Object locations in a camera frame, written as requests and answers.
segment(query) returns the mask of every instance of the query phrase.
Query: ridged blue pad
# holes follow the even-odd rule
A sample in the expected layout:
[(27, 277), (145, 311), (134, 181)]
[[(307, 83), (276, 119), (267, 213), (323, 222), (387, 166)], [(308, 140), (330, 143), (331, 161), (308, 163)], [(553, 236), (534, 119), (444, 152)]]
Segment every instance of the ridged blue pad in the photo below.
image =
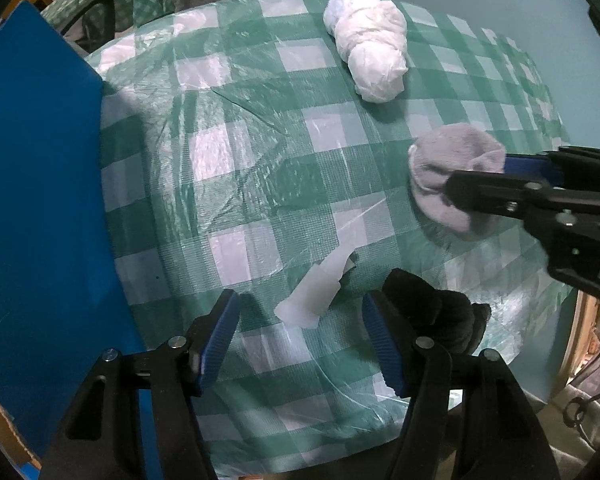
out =
[(384, 319), (382, 319), (376, 302), (369, 293), (365, 294), (362, 299), (362, 321), (365, 323), (366, 331), (376, 350), (384, 382), (395, 391), (397, 396), (402, 396), (406, 389), (402, 376), (402, 357), (391, 338)]
[(222, 361), (239, 320), (240, 296), (234, 292), (227, 301), (224, 311), (200, 356), (200, 374), (197, 380), (200, 394), (205, 391), (205, 388), (216, 382)]

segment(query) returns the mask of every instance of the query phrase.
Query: teal wall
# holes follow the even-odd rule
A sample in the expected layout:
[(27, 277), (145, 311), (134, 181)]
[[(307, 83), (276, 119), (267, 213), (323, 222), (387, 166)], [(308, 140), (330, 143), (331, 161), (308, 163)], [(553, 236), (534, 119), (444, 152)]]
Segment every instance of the teal wall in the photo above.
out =
[(402, 0), (505, 34), (536, 62), (573, 144), (600, 148), (600, 38), (585, 0)]

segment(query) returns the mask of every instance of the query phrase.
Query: screw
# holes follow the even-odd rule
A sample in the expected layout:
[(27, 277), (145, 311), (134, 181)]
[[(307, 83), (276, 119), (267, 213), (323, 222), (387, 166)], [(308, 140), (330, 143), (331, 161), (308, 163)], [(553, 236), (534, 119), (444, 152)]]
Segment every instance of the screw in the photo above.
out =
[(115, 361), (115, 359), (118, 357), (118, 351), (115, 348), (108, 348), (100, 357), (102, 357), (103, 361), (110, 363), (111, 361)]
[(565, 212), (558, 213), (555, 216), (555, 219), (556, 221), (560, 222), (562, 225), (565, 225), (567, 227), (576, 225), (578, 223), (578, 219), (574, 215)]
[(187, 344), (187, 338), (183, 335), (175, 335), (168, 341), (171, 348), (182, 348)]
[(500, 354), (493, 348), (487, 348), (484, 352), (482, 352), (482, 354), (487, 361), (496, 362), (500, 359)]
[(422, 335), (416, 339), (416, 345), (419, 346), (420, 348), (427, 349), (427, 348), (432, 348), (432, 346), (435, 345), (435, 343), (433, 342), (432, 338)]

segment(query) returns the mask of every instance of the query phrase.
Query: blue panel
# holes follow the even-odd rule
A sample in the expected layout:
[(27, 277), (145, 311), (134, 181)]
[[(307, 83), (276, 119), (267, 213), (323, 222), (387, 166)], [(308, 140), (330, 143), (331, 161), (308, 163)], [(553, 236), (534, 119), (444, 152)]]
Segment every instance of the blue panel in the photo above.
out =
[(143, 350), (105, 222), (101, 91), (20, 4), (0, 30), (0, 402), (40, 455), (100, 351)]

